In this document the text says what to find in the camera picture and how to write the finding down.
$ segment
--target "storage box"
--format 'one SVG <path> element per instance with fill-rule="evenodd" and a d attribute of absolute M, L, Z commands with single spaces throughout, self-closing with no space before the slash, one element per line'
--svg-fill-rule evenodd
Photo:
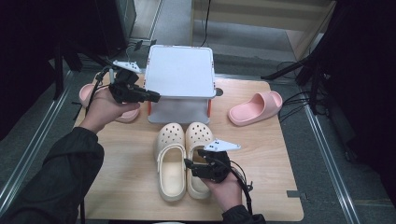
<path fill-rule="evenodd" d="M 208 123 L 216 96 L 213 52 L 209 48 L 154 45 L 150 48 L 145 88 L 161 95 L 149 103 L 152 123 Z"/>

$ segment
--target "black sleeve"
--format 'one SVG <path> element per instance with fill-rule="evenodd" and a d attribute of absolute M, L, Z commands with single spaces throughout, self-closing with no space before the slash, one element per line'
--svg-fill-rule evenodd
<path fill-rule="evenodd" d="M 76 223 L 78 206 L 103 164 L 97 141 L 95 133 L 76 127 L 56 142 L 1 223 Z"/>
<path fill-rule="evenodd" d="M 224 224 L 266 223 L 262 214 L 251 216 L 244 205 L 237 205 L 222 214 Z"/>

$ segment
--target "pink slipper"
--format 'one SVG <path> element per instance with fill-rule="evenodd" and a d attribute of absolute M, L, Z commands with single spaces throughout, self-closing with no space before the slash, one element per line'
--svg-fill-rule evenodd
<path fill-rule="evenodd" d="M 231 108 L 228 118 L 237 126 L 249 125 L 276 115 L 282 103 L 282 97 L 276 91 L 259 92 L 250 101 Z"/>
<path fill-rule="evenodd" d="M 86 108 L 88 106 L 88 103 L 90 102 L 90 97 L 93 91 L 94 84 L 87 84 L 81 88 L 79 91 L 78 99 L 81 105 Z M 103 90 L 104 88 L 98 89 L 96 92 L 99 92 Z M 134 120 L 137 115 L 139 114 L 139 109 L 136 110 L 130 110 L 122 114 L 121 117 L 116 118 L 116 121 L 121 122 L 121 123 L 128 123 Z"/>

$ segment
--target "wooden tabletop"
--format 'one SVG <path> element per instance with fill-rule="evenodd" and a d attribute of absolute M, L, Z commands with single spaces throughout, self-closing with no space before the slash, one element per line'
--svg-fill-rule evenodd
<path fill-rule="evenodd" d="M 144 76 L 140 76 L 136 84 L 142 86 L 143 81 Z M 207 126 L 216 138 L 242 146 L 228 154 L 243 168 L 247 182 L 253 181 L 254 189 L 250 192 L 253 212 L 273 221 L 303 219 L 300 198 L 287 194 L 297 187 L 277 117 L 245 127 L 234 126 L 227 117 L 233 106 L 248 101 L 256 92 L 270 90 L 268 83 L 217 78 L 216 86 L 224 94 L 212 100 Z M 131 123 L 115 121 L 99 132 L 105 161 L 85 198 L 86 218 L 222 220 L 213 198 L 194 200 L 188 193 L 173 203 L 161 198 L 153 147 L 163 124 L 149 123 L 147 108 L 148 103 L 143 103 Z M 84 113 L 81 109 L 76 125 L 81 123 Z"/>

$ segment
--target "person's arm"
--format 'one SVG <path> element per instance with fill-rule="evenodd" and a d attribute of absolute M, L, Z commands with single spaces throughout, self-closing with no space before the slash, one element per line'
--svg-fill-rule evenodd
<path fill-rule="evenodd" d="M 2 216 L 1 223 L 76 223 L 78 206 L 103 164 L 97 133 L 139 104 L 117 104 L 109 90 L 99 91 L 79 127 L 58 140 L 40 171 Z"/>
<path fill-rule="evenodd" d="M 266 223 L 262 214 L 251 216 L 242 205 L 242 189 L 236 177 L 229 173 L 221 183 L 215 183 L 210 179 L 202 179 L 212 192 L 222 214 L 224 224 L 253 224 Z"/>

